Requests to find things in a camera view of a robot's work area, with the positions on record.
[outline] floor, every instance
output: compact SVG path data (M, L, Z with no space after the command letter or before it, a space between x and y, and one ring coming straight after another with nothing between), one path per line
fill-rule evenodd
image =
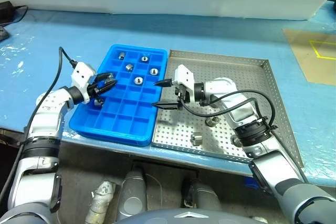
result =
M247 188L244 178L189 166L176 166L169 163L153 163L153 159L138 158L120 153L92 149L62 143L60 151L62 175L62 201L59 210L61 224L84 223L92 200L91 192L103 180L117 184L110 203L105 224L115 221L120 185L133 165L142 165L147 174L154 176L163 187L163 208L178 208L181 205L180 188L182 180L198 173L202 182L212 186L217 192L226 212L242 216L261 216L270 224L288 223L272 197L261 190ZM148 209L160 207L160 188L153 179L148 181Z

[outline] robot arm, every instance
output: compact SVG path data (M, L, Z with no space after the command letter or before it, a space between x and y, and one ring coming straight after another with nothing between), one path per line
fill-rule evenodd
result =
M183 109L186 103L214 104L221 110L237 106L247 98L237 91L229 78L195 83L193 73L184 65L178 66L172 79L156 83L157 86L175 86L176 103L154 103L160 109ZM260 187L274 195L291 223L334 223L336 199L319 187L305 183L300 168L291 159L274 127L266 123L257 108L250 102L228 113L222 113L235 131L246 155L252 158L249 167Z
M59 209L61 176L58 152L65 114L78 103L110 90L117 81L111 73L98 74L84 62L76 62L72 87L51 92L37 110L17 166L8 198L8 212L0 223L51 223L50 213ZM44 94L40 95L38 104Z

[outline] stainless steel tray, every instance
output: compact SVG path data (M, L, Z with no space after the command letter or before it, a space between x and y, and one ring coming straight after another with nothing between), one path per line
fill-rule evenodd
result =
M279 126L277 131L292 155L303 166L268 60L171 50L165 78L171 78L173 70L180 64L186 65L194 73L195 82L229 77L235 81L238 89L256 89L268 94L276 108L275 124ZM245 95L246 97L256 97L262 115L270 117L269 104L263 97L249 93ZM176 101L174 87L164 88L161 100ZM202 113L216 111L209 106L200 107L190 104L189 106ZM228 126L223 116L220 116L220 120L216 127L208 127L205 125L204 118L196 117L185 110L159 110L152 145L247 163L250 159L243 150L230 142L230 136L234 134L233 130ZM191 144L190 139L193 132L202 132L203 144L201 146L197 147Z

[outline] blue plastic tray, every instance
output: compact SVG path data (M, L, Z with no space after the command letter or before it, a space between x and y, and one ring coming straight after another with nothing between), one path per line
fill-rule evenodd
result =
M121 52L124 59L119 60ZM148 63L142 63L141 57L147 56ZM126 65L134 66L132 72L126 71ZM162 49L113 45L98 69L98 73L112 72L118 83L102 95L102 108L94 105L79 104L69 126L79 134L106 141L146 146L152 140L157 108L151 105L160 99L161 88L153 84L164 78L167 64L167 52ZM157 76L150 69L159 70ZM134 83L136 77L142 77L142 85Z

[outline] blue tablecloth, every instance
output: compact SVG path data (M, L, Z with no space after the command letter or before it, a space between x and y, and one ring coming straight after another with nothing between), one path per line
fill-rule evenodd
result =
M336 185L336 88L306 81L283 28L335 33L332 2L308 21L198 17L180 15L109 15L30 10L6 27L0 42L0 127L23 130L36 98L57 70L58 47L76 60L98 68L113 44L209 52L269 59L290 123L312 183ZM71 85L64 61L57 87ZM134 147L93 140L68 127L64 141L250 175L246 164L157 147Z

